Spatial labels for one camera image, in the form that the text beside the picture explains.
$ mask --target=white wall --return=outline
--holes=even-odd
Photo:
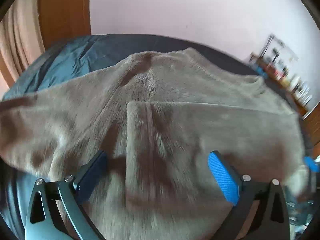
[[[320,100],[320,31],[300,0],[90,0],[92,34],[149,33],[207,44],[240,60],[274,33],[299,57],[290,72]]]

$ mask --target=gray fur fabric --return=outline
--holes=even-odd
[[[261,77],[190,48],[133,54],[0,111],[0,156],[19,170],[55,181],[108,154],[84,205],[107,240],[212,236],[231,209],[207,166],[212,150],[256,180],[294,189],[305,179],[297,114]]]

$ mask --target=beige curtain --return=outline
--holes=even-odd
[[[11,5],[0,22],[0,52],[1,90],[8,89],[44,53],[37,0],[15,0]]]

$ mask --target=wrinkled fabric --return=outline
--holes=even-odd
[[[0,133],[6,163],[50,180],[74,174],[98,149],[107,153],[108,175],[85,205],[106,239],[213,235],[231,204],[204,164],[211,150],[254,179],[276,176],[283,183],[304,154],[297,114],[261,77],[223,71],[194,49],[133,54],[107,69],[1,102]],[[149,172],[151,165],[156,169]],[[185,168],[191,166],[193,172]],[[160,167],[170,171],[169,190]],[[187,198],[181,197],[185,189]],[[212,212],[194,208],[203,199]]]

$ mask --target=blue object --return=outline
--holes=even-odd
[[[319,172],[319,166],[315,164],[311,157],[304,157],[304,163],[310,168],[311,171]]]
[[[239,200],[239,187],[214,152],[209,154],[208,166],[226,200],[235,206]]]

